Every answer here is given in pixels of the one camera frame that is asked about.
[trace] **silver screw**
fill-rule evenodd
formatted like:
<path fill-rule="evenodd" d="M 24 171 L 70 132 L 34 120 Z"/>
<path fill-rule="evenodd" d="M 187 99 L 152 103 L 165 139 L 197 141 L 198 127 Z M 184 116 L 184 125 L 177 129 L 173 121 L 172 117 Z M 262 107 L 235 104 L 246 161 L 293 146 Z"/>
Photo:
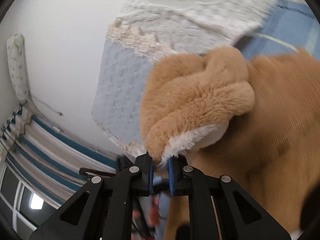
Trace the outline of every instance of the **silver screw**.
<path fill-rule="evenodd" d="M 137 167 L 137 166 L 132 166 L 132 167 L 129 169 L 129 171 L 132 172 L 132 173 L 136 173 L 136 172 L 139 171 L 139 167 Z"/>
<path fill-rule="evenodd" d="M 191 172 L 191 171 L 193 171 L 193 168 L 192 168 L 191 166 L 184 166 L 184 167 L 183 167 L 183 170 L 184 170 L 185 172 Z"/>
<path fill-rule="evenodd" d="M 91 179 L 92 183 L 96 184 L 99 183 L 101 181 L 101 178 L 99 176 L 95 176 Z"/>
<path fill-rule="evenodd" d="M 228 175 L 223 175 L 223 176 L 221 177 L 221 180 L 222 180 L 223 182 L 225 182 L 225 183 L 228 183 L 228 182 L 231 181 L 231 178 L 230 178 Z"/>

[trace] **blue gripper pad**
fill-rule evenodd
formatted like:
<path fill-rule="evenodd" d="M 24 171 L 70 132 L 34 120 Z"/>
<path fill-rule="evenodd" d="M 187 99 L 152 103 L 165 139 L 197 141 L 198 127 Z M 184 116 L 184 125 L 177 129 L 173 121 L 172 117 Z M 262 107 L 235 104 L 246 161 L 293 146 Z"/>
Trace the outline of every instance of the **blue gripper pad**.
<path fill-rule="evenodd" d="M 169 173 L 169 188 L 170 188 L 170 194 L 174 195 L 174 173 L 173 173 L 173 167 L 172 167 L 172 158 L 168 160 L 168 173 Z"/>
<path fill-rule="evenodd" d="M 153 161 L 151 161 L 150 168 L 149 168 L 149 185 L 148 185 L 148 191 L 149 194 L 153 194 L 153 173 L 154 173 L 154 167 L 153 167 Z"/>

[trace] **stuffed toy ear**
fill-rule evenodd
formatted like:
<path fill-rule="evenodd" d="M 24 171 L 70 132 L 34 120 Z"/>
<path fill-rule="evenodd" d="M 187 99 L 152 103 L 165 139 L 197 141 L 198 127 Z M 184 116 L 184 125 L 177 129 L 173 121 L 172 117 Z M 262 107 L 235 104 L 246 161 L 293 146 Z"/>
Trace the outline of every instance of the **stuffed toy ear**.
<path fill-rule="evenodd" d="M 254 93 L 241 53 L 221 47 L 174 55 L 152 69 L 140 108 L 141 136 L 157 164 L 218 141 L 229 120 L 253 108 Z"/>

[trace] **stuffed animal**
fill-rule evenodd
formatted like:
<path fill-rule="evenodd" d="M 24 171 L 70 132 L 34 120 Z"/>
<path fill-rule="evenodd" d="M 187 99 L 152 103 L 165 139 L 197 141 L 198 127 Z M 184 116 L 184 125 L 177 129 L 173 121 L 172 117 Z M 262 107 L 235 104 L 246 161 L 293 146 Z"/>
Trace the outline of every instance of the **stuffed animal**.
<path fill-rule="evenodd" d="M 233 177 L 288 232 L 299 228 L 320 181 L 320 62 L 306 51 L 251 62 L 233 47 L 170 56 L 151 71 L 140 113 L 159 171 L 184 154 L 207 175 Z M 164 239 L 188 221 L 188 198 L 172 198 Z"/>

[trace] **striped curtain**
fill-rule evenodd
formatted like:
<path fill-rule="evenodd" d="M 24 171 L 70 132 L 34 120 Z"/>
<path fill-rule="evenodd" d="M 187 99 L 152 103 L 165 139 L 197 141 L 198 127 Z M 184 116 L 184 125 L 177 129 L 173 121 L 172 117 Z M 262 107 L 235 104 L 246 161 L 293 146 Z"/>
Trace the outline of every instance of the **striped curtain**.
<path fill-rule="evenodd" d="M 115 172 L 116 154 L 88 149 L 55 131 L 25 105 L 1 128 L 0 156 L 48 204 L 58 208 L 86 179 L 80 168 Z"/>

